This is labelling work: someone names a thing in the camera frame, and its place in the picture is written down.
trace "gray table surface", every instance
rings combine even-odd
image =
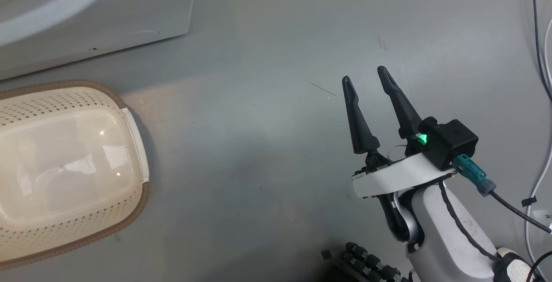
[[[551,0],[539,12],[544,30]],[[351,190],[363,156],[351,149],[341,78],[353,80],[381,152],[404,144],[376,75],[384,65],[422,117],[460,119],[480,137],[475,160],[521,207],[550,138],[532,24],[530,0],[196,0],[184,37],[3,81],[114,89],[136,114],[152,183],[130,227],[0,280],[310,281],[320,251],[337,255],[347,241],[407,271],[378,201]],[[449,181],[496,245],[525,255],[518,217]],[[532,242],[537,255],[552,249],[544,233]]]

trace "laundry basket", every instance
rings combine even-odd
[[[109,88],[77,80],[0,93],[0,270],[123,229],[148,187],[140,133]]]

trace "white appliance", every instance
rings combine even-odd
[[[0,79],[188,32],[193,0],[0,0]]]

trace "black tape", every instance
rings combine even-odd
[[[531,198],[527,198],[527,199],[523,199],[523,200],[521,201],[521,205],[522,205],[523,207],[530,206],[530,205],[532,205],[533,203],[536,203],[536,196],[531,197]]]

